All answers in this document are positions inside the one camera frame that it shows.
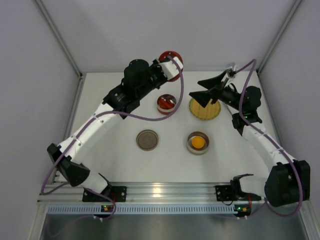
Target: metal frame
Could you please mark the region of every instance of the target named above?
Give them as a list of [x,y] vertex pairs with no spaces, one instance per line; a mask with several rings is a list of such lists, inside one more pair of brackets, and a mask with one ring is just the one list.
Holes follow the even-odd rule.
[[[237,214],[235,205],[223,203],[211,204],[132,204],[118,203],[115,215],[174,215],[174,214]],[[109,215],[103,210],[103,204],[51,204],[50,215]]]
[[275,117],[274,117],[274,114],[270,111],[270,105],[269,105],[269,99],[268,99],[268,96],[266,95],[265,93],[265,89],[264,89],[264,82],[261,81],[261,78],[260,78],[260,75],[258,73],[258,70],[256,71],[257,73],[257,76],[258,76],[258,80],[259,80],[259,84],[261,86],[261,91],[264,95],[264,99],[265,99],[265,103],[266,103],[266,108],[268,110],[268,113],[270,115],[270,118],[271,118],[271,123],[272,123],[272,126],[273,126],[273,129],[274,129],[274,134],[275,134],[275,138],[276,138],[276,141],[281,145],[283,146],[283,141],[282,141],[282,137],[280,135],[280,131],[279,131],[279,127],[275,121]]
[[75,71],[75,73],[78,76],[78,79],[80,80],[82,77],[82,73],[80,72],[74,57],[71,55],[64,39],[62,38],[59,30],[57,29],[54,21],[52,20],[48,10],[46,9],[45,4],[42,2],[42,0],[32,0],[35,7],[38,9],[39,13],[41,14],[41,16],[43,17],[43,20],[46,22],[46,24],[48,25],[50,31],[52,32],[54,38],[57,40],[59,46],[61,47],[62,51],[64,52],[66,58],[69,60],[73,70]]
[[292,22],[294,16],[298,12],[300,6],[304,0],[295,0],[292,4],[292,7],[287,14],[286,18],[284,19],[284,22],[282,23],[280,29],[278,30],[277,34],[275,35],[273,41],[271,42],[271,45],[269,46],[268,50],[266,51],[266,54],[262,58],[262,62],[260,66],[257,69],[258,76],[261,74],[263,69],[265,68],[266,64],[268,63],[272,53],[275,51],[277,48],[280,40],[282,39],[283,35],[285,34],[286,30],[288,29],[290,23]]
[[[73,70],[78,76],[79,83],[72,103],[71,111],[67,120],[67,125],[65,128],[64,136],[65,139],[71,133],[72,125],[76,115],[78,103],[80,101],[80,96],[82,88],[84,85],[85,77],[80,72],[77,63],[75,62],[72,54],[70,53],[68,46],[63,40],[59,30],[57,29],[54,21],[52,20],[48,10],[46,9],[42,0],[32,0],[35,7],[38,9],[39,13],[42,15],[44,21],[47,23],[49,29],[51,30],[53,36],[56,38],[58,44],[60,45],[62,51],[65,53],[67,59],[69,60]],[[257,73],[259,74],[263,71],[264,67],[268,63],[272,53],[278,46],[278,43],[282,39],[284,33],[292,22],[295,14],[298,12],[300,6],[304,0],[295,0],[292,7],[287,14],[281,28],[278,30],[275,38],[273,39],[268,51],[264,55],[260,66],[258,67]],[[275,133],[277,135],[278,141],[281,142],[279,132],[277,131],[277,125],[274,123]],[[59,183],[56,182],[59,177],[57,172],[52,178],[53,184],[48,184],[46,186],[46,191],[56,187]],[[112,183],[113,185],[126,185],[127,186],[127,203],[130,204],[140,204],[141,206],[150,204],[180,204],[193,206],[208,206],[208,205],[220,205],[220,202],[216,202],[216,192],[214,185],[225,184],[225,183]],[[77,206],[84,205],[82,202],[83,189],[81,187],[70,187],[66,186],[60,188],[55,193],[39,196],[37,203],[37,210],[34,215],[32,222],[32,227],[28,235],[28,239],[35,240],[39,239],[41,236],[42,228],[45,222],[46,214],[48,212],[49,206],[52,204],[76,204]],[[300,210],[301,218],[304,223],[307,235],[310,239],[320,240],[320,225],[318,219],[315,215],[314,209],[310,201],[303,202],[302,208]]]

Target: gray disc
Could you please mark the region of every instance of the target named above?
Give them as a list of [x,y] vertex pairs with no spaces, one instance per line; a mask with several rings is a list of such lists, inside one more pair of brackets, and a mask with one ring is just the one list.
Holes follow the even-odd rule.
[[151,151],[158,145],[158,135],[152,130],[143,130],[136,136],[136,144],[144,151]]

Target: gray wall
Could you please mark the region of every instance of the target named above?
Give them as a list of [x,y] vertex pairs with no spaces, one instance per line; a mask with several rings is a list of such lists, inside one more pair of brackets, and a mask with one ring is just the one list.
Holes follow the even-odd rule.
[[293,0],[43,0],[83,72],[167,50],[186,70],[260,62]]
[[306,0],[261,79],[287,151],[311,166],[311,201],[320,218],[320,1]]
[[25,239],[77,77],[31,0],[0,1],[0,238]]

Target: purple cable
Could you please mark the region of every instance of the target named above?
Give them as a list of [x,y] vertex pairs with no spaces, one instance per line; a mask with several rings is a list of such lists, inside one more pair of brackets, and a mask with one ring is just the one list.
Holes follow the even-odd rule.
[[[253,59],[252,61],[250,61],[247,65],[245,65],[244,67],[242,67],[241,69],[239,69],[238,71],[236,71],[236,73],[239,73],[241,72],[242,70],[244,70],[245,68],[247,68],[249,65],[252,64],[252,68],[250,69],[250,72],[248,74],[248,77],[246,78],[245,80],[245,83],[243,85],[243,89],[242,89],[242,93],[241,93],[241,97],[240,97],[240,102],[239,102],[239,115],[240,117],[244,120],[244,122],[246,124],[248,124],[249,126],[251,126],[254,130],[256,130],[258,133],[260,133],[261,135],[263,135],[264,137],[266,137],[277,149],[281,149],[281,146],[279,146],[271,137],[269,137],[268,135],[264,135],[264,132],[261,131],[259,128],[255,127],[253,124],[251,124],[243,115],[242,113],[242,104],[244,102],[244,98],[245,98],[245,93],[246,93],[246,88],[248,86],[248,83],[249,83],[249,80],[251,78],[251,75],[253,73],[253,71],[255,70],[256,68],[256,64],[257,64],[257,60],[256,59]],[[295,179],[297,181],[297,184],[298,184],[298,189],[299,189],[299,202],[298,202],[298,205],[296,206],[296,209],[294,212],[290,213],[290,214],[281,214],[281,213],[278,213],[276,212],[275,210],[273,210],[271,208],[271,206],[269,206],[268,204],[268,201],[267,199],[265,198],[264,199],[264,202],[266,203],[266,206],[271,210],[271,212],[273,212],[274,214],[280,216],[280,217],[291,217],[291,216],[294,216],[295,214],[297,214],[302,206],[302,202],[303,202],[303,191],[302,191],[302,184],[301,184],[301,180],[299,178],[299,174],[297,172],[297,169],[295,167],[295,165],[293,164],[293,162],[291,161],[291,159],[289,158],[289,156],[281,149],[279,150],[280,153],[285,157],[285,159],[289,162],[290,166],[292,167],[292,170],[293,170],[293,173],[294,173],[294,176],[295,176]]]

